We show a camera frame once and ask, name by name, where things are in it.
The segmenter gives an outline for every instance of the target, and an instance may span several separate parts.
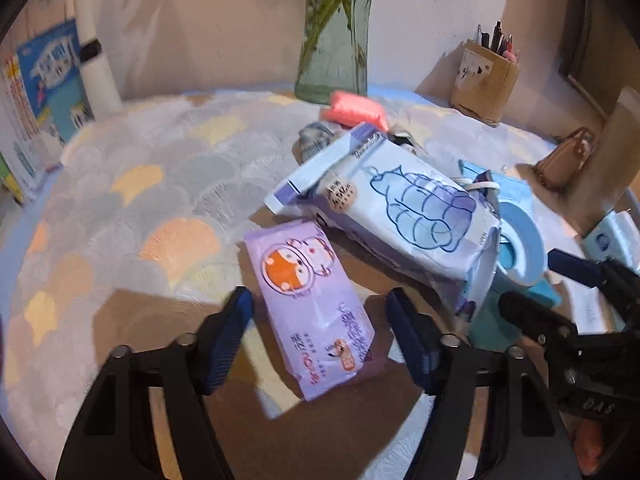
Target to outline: blue gripper pad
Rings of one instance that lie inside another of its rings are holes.
[[[440,365],[442,334],[431,317],[419,314],[401,288],[386,297],[386,318],[396,335],[404,362],[417,386],[426,393],[436,391],[433,372]]]
[[[199,393],[210,395],[222,386],[240,341],[254,314],[251,292],[239,286],[218,314],[207,317],[198,330]]]

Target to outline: pink object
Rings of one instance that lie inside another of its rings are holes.
[[[513,52],[509,52],[508,50],[505,50],[502,56],[508,59],[509,61],[511,61],[512,63],[518,62],[517,56]]]
[[[374,330],[322,230],[294,221],[245,238],[287,370],[306,400],[355,377]]]
[[[389,131],[385,109],[382,106],[369,98],[340,90],[331,95],[331,108],[323,108],[320,118],[350,128],[360,123],[369,123],[385,133]]]

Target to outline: green glass vase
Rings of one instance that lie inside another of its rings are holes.
[[[371,0],[306,0],[296,97],[328,104],[335,90],[367,94]]]

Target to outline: brown bag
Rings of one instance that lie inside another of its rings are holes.
[[[538,181],[551,191],[562,191],[593,152],[595,135],[578,128],[534,167]]]

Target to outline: blue line drawing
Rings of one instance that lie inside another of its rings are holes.
[[[469,193],[402,166],[372,177],[371,187],[386,198],[386,214],[398,234],[425,250],[452,253],[471,225],[476,201]]]

